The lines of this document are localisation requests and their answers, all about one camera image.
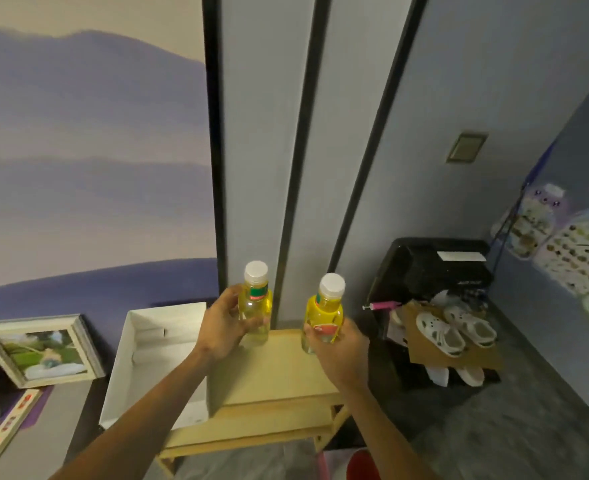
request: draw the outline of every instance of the bottle neck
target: bottle neck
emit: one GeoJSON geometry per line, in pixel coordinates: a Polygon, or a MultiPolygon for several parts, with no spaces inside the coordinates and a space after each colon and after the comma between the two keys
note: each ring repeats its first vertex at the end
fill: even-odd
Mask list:
{"type": "Polygon", "coordinates": [[[321,291],[317,291],[315,303],[322,312],[332,313],[336,312],[341,306],[341,298],[328,298],[321,291]]]}
{"type": "Polygon", "coordinates": [[[259,285],[250,284],[246,281],[246,286],[248,287],[248,297],[250,298],[250,300],[258,301],[260,299],[266,298],[267,281],[259,285]]]}

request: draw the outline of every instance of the pink pen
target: pink pen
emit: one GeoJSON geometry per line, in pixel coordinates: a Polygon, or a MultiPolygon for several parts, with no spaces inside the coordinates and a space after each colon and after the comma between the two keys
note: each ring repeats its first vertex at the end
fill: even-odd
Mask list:
{"type": "Polygon", "coordinates": [[[364,310],[392,310],[400,306],[401,303],[398,301],[377,301],[376,303],[370,303],[368,306],[362,306],[364,310]]]}

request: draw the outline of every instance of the person's left hand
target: person's left hand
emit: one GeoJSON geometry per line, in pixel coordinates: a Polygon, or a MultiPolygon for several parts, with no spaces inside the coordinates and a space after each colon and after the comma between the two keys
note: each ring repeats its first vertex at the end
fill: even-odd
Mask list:
{"type": "Polygon", "coordinates": [[[265,322],[269,322],[269,317],[239,320],[230,314],[237,306],[237,298],[241,290],[242,285],[226,288],[212,306],[205,311],[195,348],[200,347],[211,354],[213,358],[220,360],[232,352],[243,335],[265,322]]]}

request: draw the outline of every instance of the open cardboard box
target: open cardboard box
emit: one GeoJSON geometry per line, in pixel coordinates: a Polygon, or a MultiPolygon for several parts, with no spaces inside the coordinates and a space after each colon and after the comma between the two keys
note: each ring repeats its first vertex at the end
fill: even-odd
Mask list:
{"type": "MultiPolygon", "coordinates": [[[[131,310],[125,317],[99,424],[109,428],[194,348],[205,303],[131,310]]],[[[207,379],[196,388],[172,429],[209,417],[207,379]]]]}
{"type": "Polygon", "coordinates": [[[483,369],[499,370],[501,356],[497,346],[482,348],[472,343],[464,334],[466,350],[459,357],[450,357],[439,350],[417,328],[417,315],[428,312],[444,320],[443,309],[438,306],[423,305],[417,301],[410,301],[402,306],[401,318],[406,327],[408,352],[412,363],[420,363],[428,367],[481,367],[483,369]]]}

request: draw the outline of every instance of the yellow liquid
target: yellow liquid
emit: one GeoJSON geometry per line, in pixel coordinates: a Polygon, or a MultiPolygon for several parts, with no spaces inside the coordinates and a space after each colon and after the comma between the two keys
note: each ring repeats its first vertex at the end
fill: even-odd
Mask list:
{"type": "MultiPolygon", "coordinates": [[[[343,324],[341,299],[327,299],[321,293],[311,296],[306,306],[306,323],[317,330],[322,341],[334,342],[343,324]]],[[[308,354],[314,353],[305,333],[302,333],[301,347],[308,354]]]]}
{"type": "MultiPolygon", "coordinates": [[[[251,296],[251,293],[259,291],[261,288],[267,287],[267,282],[263,285],[250,286],[248,283],[244,283],[243,291],[239,293],[239,320],[247,320],[254,317],[267,317],[270,318],[272,313],[272,291],[266,290],[266,294],[260,299],[251,296]]],[[[257,330],[249,331],[241,339],[242,347],[256,347],[266,343],[267,334],[270,331],[269,321],[268,324],[261,325],[257,330]]]]}

